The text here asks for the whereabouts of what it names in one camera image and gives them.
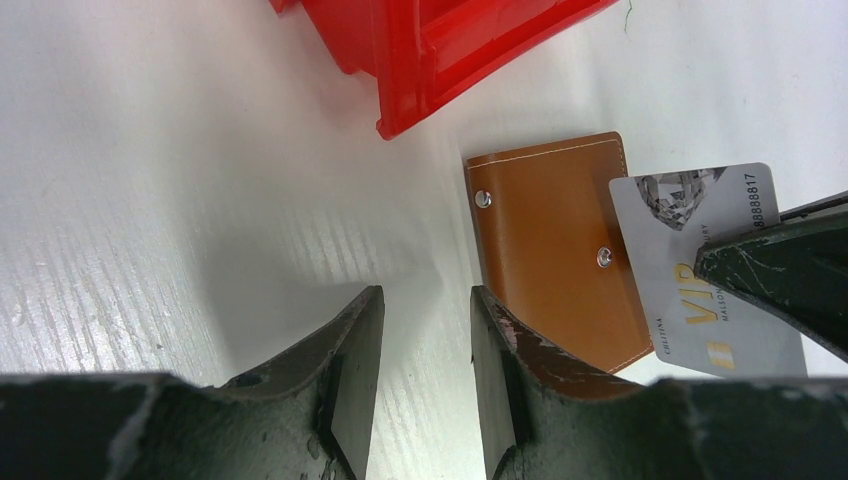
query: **diamond graphic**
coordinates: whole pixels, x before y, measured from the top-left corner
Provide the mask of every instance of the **diamond graphic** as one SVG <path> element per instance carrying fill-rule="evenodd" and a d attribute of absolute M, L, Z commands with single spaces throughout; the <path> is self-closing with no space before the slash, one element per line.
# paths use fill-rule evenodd
<path fill-rule="evenodd" d="M 654 218 L 672 230 L 683 230 L 724 168 L 648 175 L 636 179 L 639 194 Z"/>

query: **white credit card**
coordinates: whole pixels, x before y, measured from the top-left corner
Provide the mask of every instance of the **white credit card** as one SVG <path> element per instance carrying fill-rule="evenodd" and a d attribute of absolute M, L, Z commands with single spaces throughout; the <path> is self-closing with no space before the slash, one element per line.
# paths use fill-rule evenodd
<path fill-rule="evenodd" d="M 797 330 L 692 273 L 707 241 L 780 222 L 767 165 L 618 178 L 610 193 L 660 360 L 721 377 L 807 375 Z"/>

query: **white stitching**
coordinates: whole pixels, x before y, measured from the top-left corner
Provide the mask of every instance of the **white stitching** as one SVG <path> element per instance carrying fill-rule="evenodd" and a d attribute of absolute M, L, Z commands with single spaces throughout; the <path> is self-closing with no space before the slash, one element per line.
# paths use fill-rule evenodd
<path fill-rule="evenodd" d="M 619 365 L 617 365 L 617 366 L 615 366 L 615 367 L 612 367 L 608 373 L 615 373 L 615 372 L 617 372 L 620 368 L 623 368 L 623 367 L 628 366 L 630 363 L 634 362 L 635 360 L 638 360 L 638 359 L 639 359 L 639 358 L 641 358 L 642 356 L 647 355 L 647 354 L 648 354 L 648 350 L 650 350 L 650 349 L 652 349 L 652 348 L 654 348 L 654 344 L 653 344 L 653 342 L 648 342 L 648 346 L 647 346 L 647 347 L 645 347 L 645 349 L 644 349 L 644 350 L 642 350 L 641 352 L 637 353 L 636 355 L 633 355 L 632 357 L 630 357 L 630 359 L 628 359 L 628 360 L 625 360 L 625 361 L 621 362 Z"/>
<path fill-rule="evenodd" d="M 521 155 L 521 156 L 518 156 L 518 157 L 502 158 L 500 160 L 495 160 L 494 162 L 487 162 L 487 163 L 483 163 L 483 164 L 480 164 L 480 165 L 470 166 L 470 167 L 468 167 L 468 170 L 471 170 L 472 168 L 485 167 L 487 165 L 494 165 L 496 163 L 511 162 L 513 160 L 521 160 L 522 158 L 538 157 L 540 155 L 547 155 L 549 153 L 565 152 L 565 151 L 568 151 L 568 150 L 577 150 L 578 148 L 591 147 L 593 145 L 601 145 L 601 144 L 609 143 L 609 142 L 615 142 L 615 143 L 618 144 L 619 152 L 621 153 L 622 172 L 624 172 L 624 149 L 621 145 L 621 142 L 619 142 L 617 138 L 613 138 L 611 140 L 604 140 L 604 141 L 601 141 L 601 142 L 586 143 L 586 144 L 583 144 L 583 145 L 576 145 L 576 146 L 573 146 L 573 147 L 558 148 L 556 150 L 546 150 L 544 152 L 533 153 L 531 155 Z"/>

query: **card chip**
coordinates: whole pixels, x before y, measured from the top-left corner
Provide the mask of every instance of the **card chip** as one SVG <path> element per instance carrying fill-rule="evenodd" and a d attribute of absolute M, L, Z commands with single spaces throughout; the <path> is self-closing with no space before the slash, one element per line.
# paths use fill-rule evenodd
<path fill-rule="evenodd" d="M 730 370 L 736 369 L 733 362 L 733 349 L 726 343 L 707 342 L 707 353 L 710 355 L 710 363 L 717 367 Z"/>

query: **rivet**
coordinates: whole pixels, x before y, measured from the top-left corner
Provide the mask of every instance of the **rivet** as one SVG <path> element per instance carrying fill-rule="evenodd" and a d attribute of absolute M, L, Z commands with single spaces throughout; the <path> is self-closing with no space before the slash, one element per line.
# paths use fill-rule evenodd
<path fill-rule="evenodd" d="M 612 263 L 612 250 L 607 247 L 601 247 L 598 250 L 598 266 L 607 268 Z"/>
<path fill-rule="evenodd" d="M 489 208 L 492 204 L 492 195 L 485 190 L 480 190 L 474 195 L 474 203 L 480 208 Z"/>

